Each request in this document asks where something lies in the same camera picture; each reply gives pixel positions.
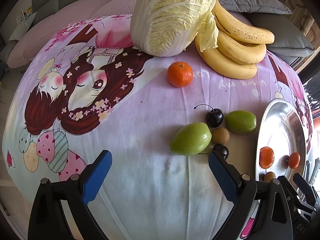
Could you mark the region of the brown longan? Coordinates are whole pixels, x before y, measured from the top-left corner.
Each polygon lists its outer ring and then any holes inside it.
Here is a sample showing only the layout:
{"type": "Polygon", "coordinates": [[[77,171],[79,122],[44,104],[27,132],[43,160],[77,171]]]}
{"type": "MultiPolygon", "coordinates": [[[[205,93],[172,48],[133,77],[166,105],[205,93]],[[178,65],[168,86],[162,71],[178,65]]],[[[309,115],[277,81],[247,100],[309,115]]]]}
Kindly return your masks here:
{"type": "Polygon", "coordinates": [[[214,144],[226,144],[230,139],[229,131],[224,127],[216,128],[212,131],[212,142],[214,144]]]}
{"type": "Polygon", "coordinates": [[[265,175],[264,175],[264,182],[271,182],[274,178],[276,177],[276,175],[273,173],[273,172],[267,172],[265,175]]]}

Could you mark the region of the large orange tangerine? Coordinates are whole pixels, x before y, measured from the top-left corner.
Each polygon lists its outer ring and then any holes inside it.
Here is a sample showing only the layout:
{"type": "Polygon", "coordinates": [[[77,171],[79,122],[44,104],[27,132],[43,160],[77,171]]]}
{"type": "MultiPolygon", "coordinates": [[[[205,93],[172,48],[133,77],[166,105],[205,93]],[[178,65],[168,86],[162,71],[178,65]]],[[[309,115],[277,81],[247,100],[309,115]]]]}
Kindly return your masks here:
{"type": "Polygon", "coordinates": [[[180,88],[191,84],[193,80],[193,69],[189,64],[176,61],[167,70],[167,81],[171,85],[180,88]]]}

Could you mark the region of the top yellow banana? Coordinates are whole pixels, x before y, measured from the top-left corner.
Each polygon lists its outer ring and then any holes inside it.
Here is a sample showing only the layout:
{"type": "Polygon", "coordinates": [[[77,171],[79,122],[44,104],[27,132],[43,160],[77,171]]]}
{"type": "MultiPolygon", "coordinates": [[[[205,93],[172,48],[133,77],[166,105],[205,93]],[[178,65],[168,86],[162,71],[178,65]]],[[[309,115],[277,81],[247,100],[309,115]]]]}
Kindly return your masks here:
{"type": "Polygon", "coordinates": [[[212,10],[218,28],[233,39],[250,44],[272,44],[274,34],[263,28],[247,25],[241,22],[222,7],[216,0],[212,10]]]}

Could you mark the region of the dark cherry curved stem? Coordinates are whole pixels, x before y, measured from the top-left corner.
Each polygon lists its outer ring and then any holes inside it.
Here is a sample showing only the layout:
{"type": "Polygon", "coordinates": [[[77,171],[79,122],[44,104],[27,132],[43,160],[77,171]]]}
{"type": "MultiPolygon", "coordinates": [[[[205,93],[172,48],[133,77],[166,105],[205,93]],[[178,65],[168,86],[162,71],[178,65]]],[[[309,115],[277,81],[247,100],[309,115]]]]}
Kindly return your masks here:
{"type": "Polygon", "coordinates": [[[197,109],[199,106],[208,106],[211,108],[210,111],[208,111],[205,115],[206,124],[210,128],[218,128],[223,123],[223,112],[219,108],[213,108],[212,106],[208,104],[199,104],[194,107],[194,109],[197,109]]]}

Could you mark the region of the small orange tangerine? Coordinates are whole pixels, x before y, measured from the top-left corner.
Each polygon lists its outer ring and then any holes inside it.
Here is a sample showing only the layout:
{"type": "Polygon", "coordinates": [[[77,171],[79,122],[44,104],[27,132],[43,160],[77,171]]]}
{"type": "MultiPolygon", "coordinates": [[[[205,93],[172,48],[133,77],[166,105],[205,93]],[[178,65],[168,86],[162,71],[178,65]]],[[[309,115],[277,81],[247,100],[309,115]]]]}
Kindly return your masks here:
{"type": "Polygon", "coordinates": [[[259,165],[263,169],[268,169],[274,163],[274,151],[272,148],[265,146],[260,149],[259,165]]]}

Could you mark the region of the tangerine in plate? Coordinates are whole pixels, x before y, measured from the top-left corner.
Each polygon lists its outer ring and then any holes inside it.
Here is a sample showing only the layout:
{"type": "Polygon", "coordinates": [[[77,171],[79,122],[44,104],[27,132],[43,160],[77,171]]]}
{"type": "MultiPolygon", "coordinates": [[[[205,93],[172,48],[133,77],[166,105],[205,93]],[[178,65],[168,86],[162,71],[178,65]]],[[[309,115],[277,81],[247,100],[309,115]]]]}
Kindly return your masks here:
{"type": "Polygon", "coordinates": [[[288,159],[288,167],[291,169],[296,169],[300,163],[300,154],[298,152],[293,152],[288,159]]]}

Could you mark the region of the green jujube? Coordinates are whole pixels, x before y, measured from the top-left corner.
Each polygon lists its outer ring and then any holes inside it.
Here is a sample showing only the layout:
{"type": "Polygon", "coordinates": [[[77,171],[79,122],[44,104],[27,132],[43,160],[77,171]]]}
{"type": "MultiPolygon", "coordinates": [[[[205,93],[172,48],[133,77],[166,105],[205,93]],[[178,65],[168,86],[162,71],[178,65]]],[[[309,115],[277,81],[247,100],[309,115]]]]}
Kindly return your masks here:
{"type": "Polygon", "coordinates": [[[204,122],[183,126],[172,138],[170,149],[174,154],[191,156],[204,151],[212,139],[211,131],[204,122]]]}
{"type": "Polygon", "coordinates": [[[253,133],[257,128],[257,117],[248,111],[232,111],[225,115],[225,124],[237,134],[253,133]]]}

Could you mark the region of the napa cabbage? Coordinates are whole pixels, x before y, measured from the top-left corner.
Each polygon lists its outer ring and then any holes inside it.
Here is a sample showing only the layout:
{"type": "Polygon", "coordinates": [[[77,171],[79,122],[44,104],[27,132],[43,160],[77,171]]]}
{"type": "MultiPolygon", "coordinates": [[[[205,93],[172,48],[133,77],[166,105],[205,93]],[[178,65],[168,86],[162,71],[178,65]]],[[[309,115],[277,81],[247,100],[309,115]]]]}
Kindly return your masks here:
{"type": "Polygon", "coordinates": [[[215,4],[216,0],[136,0],[131,40],[143,52],[157,57],[180,54],[196,37],[201,51],[217,48],[215,4]]]}

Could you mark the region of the silver metal plate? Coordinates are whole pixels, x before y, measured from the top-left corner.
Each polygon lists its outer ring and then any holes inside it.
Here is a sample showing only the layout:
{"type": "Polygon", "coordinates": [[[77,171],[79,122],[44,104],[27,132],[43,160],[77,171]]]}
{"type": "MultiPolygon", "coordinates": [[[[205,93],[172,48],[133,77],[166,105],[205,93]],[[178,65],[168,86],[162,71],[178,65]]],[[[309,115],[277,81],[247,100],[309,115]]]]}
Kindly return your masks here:
{"type": "Polygon", "coordinates": [[[273,172],[276,177],[285,176],[293,187],[293,175],[305,172],[306,141],[303,125],[295,108],[284,99],[273,99],[267,105],[259,128],[257,153],[255,161],[255,179],[263,181],[267,172],[273,172]],[[264,169],[259,164],[260,150],[269,147],[274,152],[274,162],[271,167],[264,169]],[[291,169],[287,161],[289,156],[297,152],[300,163],[296,169],[291,169]]]}

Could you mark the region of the dark cherry thin stem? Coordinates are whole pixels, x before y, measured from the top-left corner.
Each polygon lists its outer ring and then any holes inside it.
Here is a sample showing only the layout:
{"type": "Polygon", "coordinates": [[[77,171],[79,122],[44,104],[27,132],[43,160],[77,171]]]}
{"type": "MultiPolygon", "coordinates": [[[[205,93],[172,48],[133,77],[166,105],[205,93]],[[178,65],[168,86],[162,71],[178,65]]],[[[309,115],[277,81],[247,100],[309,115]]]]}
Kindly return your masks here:
{"type": "Polygon", "coordinates": [[[200,154],[209,154],[212,151],[218,151],[223,158],[226,160],[229,156],[229,149],[223,145],[223,144],[215,144],[215,145],[209,145],[204,151],[202,151],[200,154]]]}

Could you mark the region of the pink cartoon tablecloth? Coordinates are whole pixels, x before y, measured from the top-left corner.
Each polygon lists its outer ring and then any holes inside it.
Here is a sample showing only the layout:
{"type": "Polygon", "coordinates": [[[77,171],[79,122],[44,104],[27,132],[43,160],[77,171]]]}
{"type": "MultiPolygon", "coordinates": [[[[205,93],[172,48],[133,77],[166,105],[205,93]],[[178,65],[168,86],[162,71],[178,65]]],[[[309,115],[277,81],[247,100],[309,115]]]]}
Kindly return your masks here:
{"type": "Polygon", "coordinates": [[[275,98],[295,107],[307,145],[313,121],[294,70],[271,52],[255,77],[213,71],[190,45],[174,57],[150,56],[130,38],[131,15],[69,24],[38,52],[17,87],[2,141],[7,172],[33,202],[40,180],[64,181],[102,150],[111,169],[89,204],[109,239],[211,239],[227,218],[227,201],[208,155],[174,154],[172,137],[203,122],[208,104],[223,114],[245,110],[261,120],[275,98]],[[193,80],[177,88],[169,66],[182,61],[193,80]]]}

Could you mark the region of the brown longan in plate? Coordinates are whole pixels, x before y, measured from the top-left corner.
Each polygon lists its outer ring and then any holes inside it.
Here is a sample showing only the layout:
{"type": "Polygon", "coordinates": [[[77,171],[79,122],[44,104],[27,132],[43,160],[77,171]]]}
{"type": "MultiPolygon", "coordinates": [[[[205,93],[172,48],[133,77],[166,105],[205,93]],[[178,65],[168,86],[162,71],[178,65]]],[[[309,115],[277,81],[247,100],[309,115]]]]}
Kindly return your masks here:
{"type": "Polygon", "coordinates": [[[273,173],[273,172],[267,172],[265,175],[264,175],[264,182],[271,182],[274,178],[276,177],[276,175],[273,173]]]}

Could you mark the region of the grey cushion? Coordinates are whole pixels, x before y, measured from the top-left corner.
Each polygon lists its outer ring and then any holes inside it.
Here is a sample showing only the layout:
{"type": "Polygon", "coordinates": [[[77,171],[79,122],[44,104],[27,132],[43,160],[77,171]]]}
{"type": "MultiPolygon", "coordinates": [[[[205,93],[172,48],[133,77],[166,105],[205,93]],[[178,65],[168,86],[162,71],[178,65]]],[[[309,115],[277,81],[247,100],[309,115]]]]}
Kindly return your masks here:
{"type": "Polygon", "coordinates": [[[276,55],[307,57],[314,51],[311,42],[287,18],[292,11],[278,0],[219,0],[228,11],[246,13],[254,26],[270,30],[275,40],[267,49],[276,55]]]}

